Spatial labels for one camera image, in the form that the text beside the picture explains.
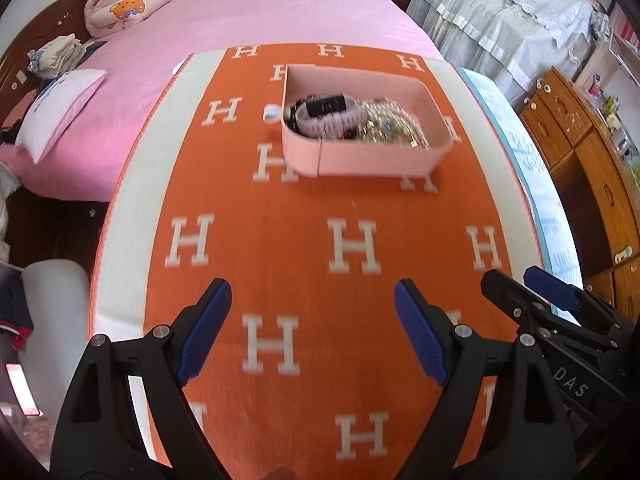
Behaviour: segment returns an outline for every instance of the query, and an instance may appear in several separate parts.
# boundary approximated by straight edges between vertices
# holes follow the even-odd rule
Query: white pillow
[[[27,111],[16,146],[24,146],[34,163],[53,148],[60,135],[103,82],[104,70],[72,70],[53,81]]]

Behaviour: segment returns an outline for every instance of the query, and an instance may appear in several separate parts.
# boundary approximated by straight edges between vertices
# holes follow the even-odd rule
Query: wooden headboard
[[[33,18],[0,58],[0,124],[23,96],[41,80],[27,72],[30,50],[38,50],[58,36],[76,35],[83,43],[90,37],[84,27],[86,0],[58,0]]]

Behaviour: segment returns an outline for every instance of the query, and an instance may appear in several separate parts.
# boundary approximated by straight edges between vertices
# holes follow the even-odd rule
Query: pink tray
[[[413,77],[316,65],[288,65],[282,107],[309,94],[347,94],[356,99],[386,97],[400,103],[420,123],[428,149],[358,140],[309,139],[282,123],[287,164],[305,176],[367,175],[424,177],[451,149],[447,125],[425,84]]]

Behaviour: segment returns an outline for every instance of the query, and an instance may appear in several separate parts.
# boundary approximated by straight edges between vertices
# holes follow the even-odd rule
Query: orange tablecloth
[[[279,124],[262,120],[281,101],[287,63],[417,77],[457,142],[424,182],[298,177]],[[396,317],[395,283],[411,278],[454,322],[512,338],[479,280],[492,267],[521,278],[533,264],[526,199],[453,67],[355,46],[230,48],[183,64],[130,155],[102,236],[91,328],[140,336],[225,278],[231,312],[186,395],[231,475],[255,480],[284,464],[301,479],[393,478],[440,393]],[[492,384],[459,462],[477,449]]]

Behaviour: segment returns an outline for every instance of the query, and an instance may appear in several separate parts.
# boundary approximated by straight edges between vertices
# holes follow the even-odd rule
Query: wooden dresser
[[[555,68],[520,115],[556,184],[585,288],[640,314],[640,194],[590,104]]]

